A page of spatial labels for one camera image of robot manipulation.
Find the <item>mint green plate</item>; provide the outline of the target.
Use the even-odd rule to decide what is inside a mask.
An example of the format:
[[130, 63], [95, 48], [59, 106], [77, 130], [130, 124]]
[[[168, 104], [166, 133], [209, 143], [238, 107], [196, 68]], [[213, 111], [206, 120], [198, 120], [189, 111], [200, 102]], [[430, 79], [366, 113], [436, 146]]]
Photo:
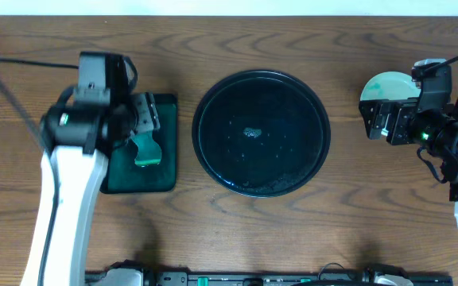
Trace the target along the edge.
[[417, 98], [420, 92], [421, 90], [413, 82], [410, 75], [387, 71], [375, 75], [367, 82], [360, 100], [403, 100]]

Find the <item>green scrubbing sponge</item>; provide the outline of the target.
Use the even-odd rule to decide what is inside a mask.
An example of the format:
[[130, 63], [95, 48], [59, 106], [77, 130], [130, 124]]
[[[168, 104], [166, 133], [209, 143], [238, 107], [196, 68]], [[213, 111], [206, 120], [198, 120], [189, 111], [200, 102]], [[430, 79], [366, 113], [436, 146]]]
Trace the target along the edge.
[[162, 151], [160, 145], [153, 139], [152, 132], [138, 133], [130, 138], [138, 151], [134, 163], [138, 167], [160, 164]]

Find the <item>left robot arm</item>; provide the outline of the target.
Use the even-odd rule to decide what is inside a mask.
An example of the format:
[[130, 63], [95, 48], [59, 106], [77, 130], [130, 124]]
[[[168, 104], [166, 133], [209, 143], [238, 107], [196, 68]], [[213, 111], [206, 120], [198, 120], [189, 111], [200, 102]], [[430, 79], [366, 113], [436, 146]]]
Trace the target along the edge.
[[154, 97], [134, 94], [131, 59], [81, 52], [79, 80], [42, 116], [41, 198], [23, 285], [83, 285], [91, 223], [118, 141], [137, 148], [138, 167], [161, 162]]

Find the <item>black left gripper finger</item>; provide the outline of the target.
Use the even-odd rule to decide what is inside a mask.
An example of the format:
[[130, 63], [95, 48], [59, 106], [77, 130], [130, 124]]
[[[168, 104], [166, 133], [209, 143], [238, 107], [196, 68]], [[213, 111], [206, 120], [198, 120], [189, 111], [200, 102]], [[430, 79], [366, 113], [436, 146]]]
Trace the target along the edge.
[[158, 131], [161, 128], [161, 124], [159, 122], [159, 117], [158, 117], [154, 95], [152, 92], [147, 92], [146, 96], [147, 96], [147, 102], [148, 102], [148, 107], [149, 107], [149, 114], [153, 121], [153, 130]]
[[135, 134], [147, 133], [152, 130], [151, 103], [150, 93], [141, 93], [132, 96], [132, 104], [136, 111]]

